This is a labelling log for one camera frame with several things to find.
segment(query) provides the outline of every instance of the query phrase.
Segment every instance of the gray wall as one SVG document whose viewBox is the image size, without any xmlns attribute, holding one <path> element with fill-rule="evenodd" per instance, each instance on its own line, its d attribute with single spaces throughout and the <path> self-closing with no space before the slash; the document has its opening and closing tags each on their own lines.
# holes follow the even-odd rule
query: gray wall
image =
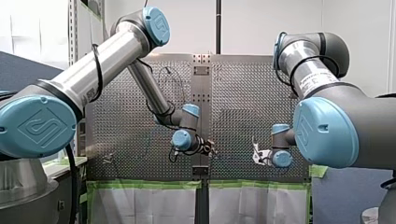
<svg viewBox="0 0 396 224">
<path fill-rule="evenodd" d="M 118 17 L 134 12 L 144 1 L 106 0 L 106 28 Z M 215 0 L 149 0 L 169 21 L 169 44 L 156 53 L 208 53 L 216 46 Z M 223 54 L 270 55 L 276 36 L 313 32 L 321 28 L 320 0 L 224 0 L 222 1 Z"/>
<path fill-rule="evenodd" d="M 0 90 L 20 91 L 39 78 L 52 79 L 62 70 L 0 51 Z"/>
<path fill-rule="evenodd" d="M 313 179 L 314 224 L 360 224 L 361 212 L 379 206 L 386 191 L 379 185 L 391 171 L 329 169 Z"/>
</svg>

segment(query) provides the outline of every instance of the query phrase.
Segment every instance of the white wall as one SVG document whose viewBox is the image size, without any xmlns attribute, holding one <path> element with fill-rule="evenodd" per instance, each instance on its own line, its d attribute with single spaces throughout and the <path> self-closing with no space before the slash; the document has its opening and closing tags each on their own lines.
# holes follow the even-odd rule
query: white wall
<svg viewBox="0 0 396 224">
<path fill-rule="evenodd" d="M 106 0 L 105 18 L 109 31 L 119 17 L 141 9 L 145 1 Z M 154 52 L 208 53 L 215 51 L 215 3 L 213 0 L 148 0 L 168 19 L 170 42 Z"/>
<path fill-rule="evenodd" d="M 321 0 L 224 0 L 221 53 L 272 55 L 280 32 L 320 31 L 321 7 Z"/>
<path fill-rule="evenodd" d="M 67 68 L 67 4 L 67 0 L 0 0 L 0 50 Z"/>
<path fill-rule="evenodd" d="M 349 48 L 350 68 L 344 81 L 356 84 L 370 96 L 391 91 L 393 1 L 323 2 L 323 30 L 340 35 Z"/>
<path fill-rule="evenodd" d="M 109 30 L 118 17 L 137 11 L 144 1 L 106 0 Z M 216 51 L 215 0 L 148 0 L 169 20 L 171 40 L 155 52 Z M 280 31 L 300 33 L 321 28 L 321 0 L 222 1 L 222 53 L 272 54 Z"/>
</svg>

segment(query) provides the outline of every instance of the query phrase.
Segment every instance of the metal frame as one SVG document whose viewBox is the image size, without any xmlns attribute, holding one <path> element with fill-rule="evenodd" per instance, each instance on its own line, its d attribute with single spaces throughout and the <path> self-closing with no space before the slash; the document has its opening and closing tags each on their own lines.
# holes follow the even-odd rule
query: metal frame
<svg viewBox="0 0 396 224">
<path fill-rule="evenodd" d="M 309 182 L 309 169 L 308 164 L 298 153 L 296 148 L 293 148 L 292 154 L 295 157 L 297 164 L 292 167 L 287 175 L 276 173 L 276 168 L 263 167 L 256 165 L 251 156 L 253 154 L 252 145 L 250 143 L 251 133 L 248 133 L 249 141 L 244 143 L 246 139 L 242 139 L 242 143 L 233 143 L 231 148 L 227 148 L 219 142 L 216 143 L 217 137 L 219 137 L 221 130 L 214 128 L 216 125 L 227 127 L 230 123 L 221 121 L 221 115 L 219 114 L 219 108 L 222 106 L 222 101 L 225 101 L 228 109 L 231 108 L 231 112 L 226 115 L 233 115 L 233 122 L 236 124 L 238 120 L 247 121 L 245 125 L 250 125 L 251 130 L 259 136 L 259 142 L 261 147 L 271 146 L 270 132 L 271 126 L 278 122 L 291 123 L 292 110 L 296 103 L 290 95 L 290 89 L 283 86 L 276 80 L 275 74 L 272 72 L 272 58 L 269 56 L 224 56 L 224 55 L 208 55 L 208 54 L 153 54 L 145 58 L 145 61 L 149 63 L 154 69 L 154 75 L 158 78 L 159 67 L 164 66 L 182 66 L 181 74 L 183 80 L 183 86 L 189 87 L 187 94 L 187 102 L 191 102 L 200 106 L 201 117 L 199 120 L 197 133 L 203 138 L 209 138 L 215 141 L 215 147 L 219 150 L 220 155 L 226 157 L 241 157 L 237 163 L 233 159 L 226 159 L 222 163 L 218 163 L 215 159 L 210 160 L 207 156 L 194 155 L 192 158 L 183 157 L 183 160 L 178 161 L 175 164 L 171 164 L 167 160 L 167 150 L 169 140 L 171 137 L 170 131 L 160 130 L 157 132 L 161 136 L 160 146 L 152 146 L 150 154 L 159 156 L 163 160 L 153 160 L 140 162 L 134 160 L 128 153 L 121 154 L 125 157 L 124 159 L 116 160 L 115 155 L 112 153 L 120 153 L 113 147 L 111 150 L 100 145 L 105 143 L 95 142 L 95 134 L 100 132 L 116 132 L 114 129 L 108 129 L 108 127 L 101 126 L 102 128 L 95 129 L 95 125 L 100 125 L 102 122 L 100 119 L 115 120 L 115 117 L 120 118 L 128 122 L 136 121 L 134 116 L 140 116 L 141 119 L 151 119 L 150 114 L 146 109 L 145 99 L 143 94 L 140 92 L 138 87 L 135 85 L 134 80 L 128 72 L 119 75 L 103 92 L 103 96 L 95 105 L 89 105 L 87 107 L 87 154 L 90 157 L 88 166 L 88 178 L 97 179 L 111 179 L 111 178 L 132 178 L 132 179 L 146 179 L 146 180 L 200 180 L 202 186 L 196 190 L 196 206 L 195 206 L 195 223 L 209 223 L 209 180 L 210 179 L 254 179 L 254 180 L 271 180 L 279 182 Z M 227 80 L 229 76 L 236 76 L 247 80 L 246 83 L 236 83 L 234 80 Z M 227 86 L 227 81 L 231 81 L 233 84 Z M 172 92 L 172 88 L 179 88 L 177 85 L 171 85 L 171 90 L 163 88 L 164 94 L 169 97 L 169 92 Z M 237 91 L 240 94 L 247 94 L 257 92 L 255 97 L 257 99 L 252 100 L 251 104 L 245 104 L 244 102 L 228 102 L 229 99 L 221 99 L 220 91 L 227 91 L 229 94 L 227 98 L 233 98 L 237 94 L 232 94 L 233 91 Z M 125 97 L 125 92 L 130 94 L 130 98 Z M 176 101 L 177 106 L 181 106 L 180 101 Z M 122 104 L 132 104 L 134 107 L 125 107 Z M 242 108 L 237 110 L 238 113 L 233 114 L 233 108 Z M 258 114 L 258 117 L 250 117 L 247 111 L 253 111 Z M 133 135 L 131 132 L 137 130 L 138 132 L 144 132 L 145 125 L 143 123 L 137 123 L 133 129 L 122 130 L 123 134 Z M 246 132 L 244 129 L 238 130 L 226 130 L 227 133 L 233 132 Z M 120 134 L 113 134 L 107 138 L 108 141 L 117 144 L 117 138 Z M 142 144 L 142 140 L 145 137 L 142 136 L 134 141 L 119 143 L 121 153 L 124 150 L 133 150 L 133 145 Z M 143 169 L 134 170 L 137 166 L 143 165 Z M 128 172 L 124 172 L 128 175 L 117 176 L 114 173 L 114 169 L 111 168 L 111 164 L 122 165 L 123 168 L 129 169 Z M 156 170 L 158 167 L 162 170 L 161 175 L 150 176 L 149 173 L 144 173 L 147 170 Z M 92 175 L 92 170 L 96 169 L 96 175 Z M 240 170 L 241 172 L 232 173 L 234 170 Z"/>
<path fill-rule="evenodd" d="M 214 128 L 216 124 L 219 124 L 221 126 L 226 127 L 229 125 L 229 123 L 224 123 L 223 121 L 219 121 L 219 111 L 216 111 L 219 109 L 219 107 L 223 107 L 222 103 L 220 104 L 219 102 L 224 101 L 229 108 L 239 108 L 239 107 L 246 107 L 247 110 L 237 110 L 236 114 L 234 113 L 233 110 L 231 112 L 227 112 L 228 115 L 232 115 L 234 119 L 243 119 L 246 120 L 247 123 L 246 125 L 251 125 L 251 127 L 245 127 L 245 129 L 242 129 L 237 131 L 237 132 L 247 132 L 250 130 L 246 130 L 246 128 L 251 128 L 252 133 L 257 134 L 259 138 L 259 143 L 261 143 L 261 147 L 269 147 L 271 146 L 271 141 L 270 141 L 270 130 L 271 126 L 274 123 L 277 122 L 286 122 L 286 123 L 291 123 L 292 120 L 292 110 L 294 108 L 294 105 L 296 103 L 296 100 L 290 99 L 290 89 L 286 86 L 283 86 L 276 80 L 276 76 L 272 73 L 272 68 L 271 68 L 271 63 L 272 63 L 272 58 L 268 56 L 224 56 L 224 55 L 207 55 L 207 54 L 196 54 L 196 55 L 190 55 L 190 54 L 160 54 L 160 55 L 151 55 L 148 56 L 146 59 L 146 62 L 150 63 L 154 70 L 155 70 L 155 76 L 158 76 L 158 70 L 159 66 L 178 66 L 178 64 L 183 64 L 183 73 L 182 74 L 183 78 L 190 78 L 189 82 L 185 82 L 184 86 L 190 86 L 190 92 L 187 94 L 190 95 L 190 97 L 187 97 L 187 102 L 191 102 L 193 104 L 196 104 L 201 107 L 201 113 L 202 116 L 200 117 L 199 121 L 199 127 L 198 127 L 198 134 L 200 134 L 204 138 L 216 138 L 219 137 L 219 134 L 224 134 L 224 133 L 219 133 L 221 130 L 217 130 Z M 202 75 L 202 71 L 204 71 L 202 68 L 209 68 L 208 73 Z M 236 73 L 233 74 L 233 68 L 236 68 Z M 196 68 L 201 69 L 201 74 L 196 73 Z M 120 104 L 115 103 L 112 101 L 112 96 L 117 96 L 118 98 L 123 97 L 120 95 L 123 92 L 127 92 L 128 88 L 133 89 L 134 88 L 134 81 L 132 80 L 131 77 L 128 77 L 128 74 L 120 75 L 118 77 L 118 80 L 115 80 L 114 83 L 110 84 L 109 87 L 106 88 L 104 91 L 104 97 L 99 100 L 99 103 L 96 105 L 91 105 L 87 107 L 87 114 L 90 115 L 87 117 L 87 147 L 89 148 L 87 151 L 90 151 L 92 153 L 95 153 L 95 157 L 91 158 L 97 158 L 97 156 L 102 157 L 103 160 L 108 159 L 108 156 L 113 157 L 114 155 L 111 155 L 112 152 L 107 152 L 107 155 L 101 154 L 100 150 L 97 151 L 95 150 L 95 147 L 97 145 L 92 144 L 92 133 L 98 132 L 92 127 L 95 123 L 100 122 L 100 120 L 95 120 L 95 115 L 94 115 L 94 109 L 99 108 L 102 106 L 103 108 L 111 109 L 114 113 L 117 114 L 117 117 L 119 118 L 122 114 L 122 117 L 125 119 L 129 119 L 131 122 L 133 120 L 128 117 L 132 116 L 133 114 L 131 111 L 129 111 L 129 115 L 125 114 L 125 112 L 117 112 L 112 109 L 112 106 L 115 106 L 116 108 L 120 108 Z M 252 78 L 249 80 L 246 84 L 237 84 L 240 86 L 238 89 L 230 89 L 233 88 L 233 86 L 227 86 L 224 83 L 227 84 L 227 80 L 224 78 L 227 78 L 227 76 L 247 76 L 247 77 L 239 77 L 239 78 Z M 118 87 L 119 85 L 122 86 L 123 91 L 118 92 Z M 244 103 L 238 103 L 241 105 L 233 105 L 233 102 L 227 102 L 228 99 L 221 99 L 219 96 L 219 88 L 222 88 L 222 91 L 227 91 L 226 93 L 232 92 L 232 91 L 238 91 L 241 94 L 251 94 L 253 92 L 257 92 L 257 100 L 253 100 L 249 104 L 244 104 Z M 140 94 L 139 89 L 133 90 L 135 94 Z M 124 97 L 121 99 L 123 102 L 128 101 L 128 98 Z M 135 106 L 138 106 L 139 109 L 137 109 L 136 112 L 138 112 L 139 116 L 145 116 L 149 117 L 149 113 L 147 112 L 147 109 L 145 108 L 145 100 L 143 98 L 143 95 L 141 95 L 140 98 L 134 98 L 130 99 L 131 101 L 137 100 L 140 101 L 135 104 Z M 254 114 L 253 117 L 249 116 L 248 112 L 249 110 L 252 111 Z M 98 115 L 98 118 L 102 119 L 108 119 L 108 116 L 111 115 Z M 232 133 L 233 130 L 226 130 L 228 133 Z M 102 130 L 100 132 L 110 132 L 110 130 Z M 268 168 L 260 165 L 254 164 L 254 162 L 251 160 L 251 155 L 252 155 L 252 149 L 250 142 L 246 142 L 244 145 L 240 145 L 240 143 L 236 142 L 234 145 L 230 145 L 233 147 L 238 147 L 236 150 L 239 150 L 237 153 L 239 154 L 233 154 L 233 150 L 230 150 L 229 148 L 223 148 L 225 145 L 222 145 L 221 142 L 224 142 L 226 140 L 219 140 L 217 143 L 216 141 L 218 139 L 213 139 L 215 140 L 215 147 L 219 147 L 219 154 L 221 155 L 226 155 L 227 157 L 234 157 L 234 156 L 243 156 L 242 162 L 238 161 L 237 164 L 242 165 L 242 166 L 235 166 L 235 160 L 230 159 L 222 162 L 223 164 L 219 164 L 216 159 L 212 159 L 209 165 L 209 158 L 206 156 L 202 155 L 195 155 L 193 158 L 183 158 L 183 160 L 187 160 L 187 163 L 183 163 L 182 165 L 180 164 L 166 164 L 168 161 L 158 161 L 158 162 L 165 162 L 165 164 L 159 164 L 157 163 L 152 163 L 151 166 L 162 166 L 164 165 L 163 169 L 166 169 L 167 172 L 163 173 L 166 174 L 166 176 L 163 177 L 150 177 L 149 175 L 142 175 L 142 176 L 136 176 L 133 174 L 130 175 L 124 175 L 124 178 L 145 178 L 148 180 L 191 180 L 191 179 L 199 179 L 199 180 L 204 180 L 206 181 L 207 179 L 255 179 L 255 180 L 271 180 L 271 181 L 280 181 L 280 182 L 307 182 L 309 181 L 309 169 L 308 169 L 308 164 L 305 162 L 304 158 L 301 157 L 301 155 L 298 153 L 296 148 L 293 148 L 292 154 L 296 160 L 296 166 L 291 167 L 290 170 L 286 173 L 286 175 L 282 175 L 282 172 L 279 172 L 276 168 Z M 140 144 L 140 140 L 136 139 L 135 144 Z M 161 151 L 157 152 L 150 152 L 150 153 L 161 153 L 164 158 L 167 157 L 167 154 L 165 155 L 164 152 L 167 151 L 166 149 L 161 149 Z M 102 162 L 97 162 L 93 169 L 100 169 L 102 170 L 101 172 L 106 173 L 106 168 L 105 164 Z M 175 166 L 178 166 L 177 172 L 179 175 L 176 175 L 178 177 L 176 178 L 171 178 L 170 175 L 168 175 L 169 172 L 175 172 L 176 170 L 173 170 Z M 241 172 L 236 172 L 234 174 L 229 174 L 229 167 L 232 166 L 233 170 L 239 169 Z M 192 170 L 195 168 L 199 167 L 210 167 L 210 172 L 208 175 L 194 175 L 192 173 Z M 108 176 L 108 178 L 115 178 L 114 174 Z"/>
<path fill-rule="evenodd" d="M 78 60 L 78 10 L 79 0 L 69 0 L 69 64 L 72 65 Z"/>
</svg>

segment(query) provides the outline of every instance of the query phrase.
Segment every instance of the green tape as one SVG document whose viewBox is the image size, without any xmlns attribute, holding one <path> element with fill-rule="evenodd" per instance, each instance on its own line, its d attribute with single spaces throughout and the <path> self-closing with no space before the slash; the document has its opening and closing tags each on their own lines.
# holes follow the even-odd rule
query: green tape
<svg viewBox="0 0 396 224">
<path fill-rule="evenodd" d="M 89 181 L 89 189 L 198 189 L 201 187 L 200 181 L 145 181 L 145 180 L 124 180 L 112 181 Z"/>
<path fill-rule="evenodd" d="M 212 189 L 230 189 L 230 188 L 260 188 L 260 189 L 309 189 L 310 183 L 277 183 L 271 181 L 255 180 L 211 180 L 209 187 Z"/>
<path fill-rule="evenodd" d="M 87 202 L 87 200 L 88 200 L 88 194 L 87 193 L 79 196 L 79 203 L 85 203 L 85 202 Z"/>
<path fill-rule="evenodd" d="M 312 177 L 316 177 L 316 178 L 323 178 L 323 176 L 326 175 L 327 169 L 329 167 L 327 166 L 321 166 L 321 165 L 311 165 L 309 167 L 309 174 Z"/>
</svg>

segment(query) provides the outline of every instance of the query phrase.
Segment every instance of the black cable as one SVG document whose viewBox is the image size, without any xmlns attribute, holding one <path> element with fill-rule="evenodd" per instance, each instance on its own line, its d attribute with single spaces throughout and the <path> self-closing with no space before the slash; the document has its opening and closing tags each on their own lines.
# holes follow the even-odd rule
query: black cable
<svg viewBox="0 0 396 224">
<path fill-rule="evenodd" d="M 280 77 L 280 74 L 279 74 L 278 70 L 275 70 L 275 75 L 276 75 L 277 79 L 278 79 L 281 83 L 283 83 L 283 84 L 285 84 L 285 85 L 287 85 L 287 86 L 290 86 L 290 83 L 289 83 L 289 82 L 283 80 L 283 78 Z"/>
<path fill-rule="evenodd" d="M 302 59 L 301 61 L 299 61 L 299 62 L 293 67 L 293 69 L 292 69 L 291 72 L 290 72 L 289 83 L 290 83 L 291 90 L 293 91 L 294 94 L 296 94 L 296 96 L 298 96 L 298 93 L 297 93 L 297 91 L 295 90 L 295 87 L 294 87 L 294 82 L 293 82 L 294 74 L 295 74 L 297 68 L 298 68 L 300 65 L 302 65 L 303 63 L 306 63 L 306 62 L 308 62 L 308 61 L 311 61 L 311 60 L 313 60 L 313 59 L 327 59 L 327 60 L 329 60 L 329 61 L 332 62 L 332 63 L 334 64 L 334 66 L 335 66 L 335 74 L 334 74 L 334 75 L 335 75 L 337 78 L 339 78 L 339 76 L 340 76 L 340 66 L 338 65 L 338 63 L 337 63 L 333 58 L 331 58 L 331 57 L 329 57 L 329 56 L 326 56 L 326 55 L 316 55 L 316 56 L 311 56 L 311 57 L 304 58 L 304 59 Z"/>
<path fill-rule="evenodd" d="M 179 86 L 180 86 L 180 88 L 181 88 L 181 93 L 183 94 L 183 105 L 186 104 L 186 93 L 185 93 L 185 90 L 184 90 L 183 80 L 182 80 L 182 78 L 181 78 L 180 73 L 179 73 L 175 68 L 170 67 L 170 66 L 165 66 L 165 67 L 161 68 L 161 69 L 160 69 L 160 72 L 159 72 L 159 74 L 158 74 L 158 85 L 161 87 L 161 74 L 163 73 L 163 70 L 166 70 L 166 73 L 167 73 L 168 75 L 172 75 L 171 78 L 172 78 L 172 80 L 175 81 L 175 82 L 177 82 L 177 81 L 176 81 L 175 78 L 173 77 L 173 74 L 176 73 L 176 75 L 177 75 L 177 77 L 178 77 Z"/>
<path fill-rule="evenodd" d="M 390 180 L 385 181 L 380 186 L 382 189 L 388 189 L 390 185 L 396 183 L 396 178 L 392 178 Z"/>
<path fill-rule="evenodd" d="M 192 153 L 187 153 L 187 151 L 181 151 L 184 155 L 193 156 L 193 155 L 197 154 L 200 151 L 202 145 L 204 144 L 203 141 L 202 141 L 202 138 L 200 138 L 198 136 L 198 134 L 196 134 L 195 135 L 195 139 L 199 142 L 198 145 L 197 145 L 197 148 Z"/>
<path fill-rule="evenodd" d="M 149 107 L 149 101 L 146 100 L 146 106 L 147 106 L 147 108 L 148 108 L 148 111 L 151 112 L 151 114 L 153 114 L 155 117 L 157 117 L 158 122 L 159 122 L 163 127 L 167 128 L 167 129 L 177 131 L 177 130 L 179 130 L 179 128 L 174 128 L 174 127 L 168 126 L 168 125 L 164 124 L 163 121 L 162 121 L 161 119 L 158 118 L 158 117 L 167 117 L 167 116 L 169 116 L 169 120 L 170 120 L 171 123 L 172 123 L 172 115 L 175 113 L 176 108 L 175 108 L 175 105 L 174 105 L 172 102 L 168 101 L 168 103 L 171 105 L 171 106 L 169 107 L 169 109 L 168 109 L 167 111 L 165 111 L 164 113 L 157 114 L 157 113 L 155 113 L 155 112 Z"/>
<path fill-rule="evenodd" d="M 149 69 L 149 71 L 151 72 L 151 74 L 154 74 L 154 73 L 153 73 L 153 70 L 152 70 L 152 67 L 151 67 L 148 63 L 145 63 L 145 62 L 143 62 L 143 61 L 140 60 L 140 59 L 137 59 L 137 61 L 140 62 L 140 63 L 142 63 L 142 64 L 145 65 L 146 67 L 148 67 L 148 69 Z"/>
<path fill-rule="evenodd" d="M 283 83 L 283 84 L 285 84 L 285 85 L 287 85 L 287 86 L 290 86 L 290 83 L 289 82 L 287 82 L 287 81 L 285 81 L 285 80 L 283 80 L 283 78 L 282 77 L 280 77 L 280 74 L 279 74 L 279 64 L 278 64 L 278 60 L 279 60 L 279 51 L 280 51 L 280 41 L 281 41 L 281 37 L 283 36 L 283 35 L 287 35 L 287 33 L 286 32 L 281 32 L 280 34 L 279 34 L 279 36 L 277 37 L 277 41 L 276 41 L 276 51 L 275 51 L 275 54 L 274 54 L 274 68 L 275 68 L 275 74 L 276 74 L 276 77 L 277 77 L 277 79 L 281 82 L 281 83 Z"/>
<path fill-rule="evenodd" d="M 396 93 L 389 93 L 385 95 L 376 96 L 375 98 L 395 98 L 395 97 L 396 97 Z"/>
<path fill-rule="evenodd" d="M 97 44 L 92 44 L 92 52 L 93 52 L 93 56 L 95 58 L 96 71 L 97 71 L 97 76 L 98 76 L 98 90 L 96 92 L 96 95 L 93 97 L 93 99 L 91 99 L 91 102 L 95 102 L 102 95 L 103 74 L 102 74 L 102 67 L 99 62 L 99 52 L 98 52 Z"/>
<path fill-rule="evenodd" d="M 169 155 L 168 155 L 168 159 L 169 159 L 169 161 L 172 162 L 172 163 L 177 162 L 177 156 L 178 156 L 178 155 L 175 155 L 175 159 L 172 160 L 172 152 L 174 152 L 174 151 L 175 151 L 175 149 L 174 149 L 173 147 L 171 147 L 171 150 L 169 151 Z"/>
<path fill-rule="evenodd" d="M 70 165 L 70 175 L 72 178 L 72 202 L 71 202 L 71 210 L 70 210 L 70 219 L 69 223 L 74 224 L 76 220 L 76 214 L 78 210 L 78 170 L 76 166 L 76 162 L 74 160 L 73 150 L 69 145 L 66 146 L 67 157 L 69 158 Z"/>
<path fill-rule="evenodd" d="M 13 97 L 15 94 L 17 94 L 17 91 L 6 91 L 6 92 L 1 92 L 0 93 L 0 101 L 4 101 L 6 99 L 9 99 Z"/>
</svg>

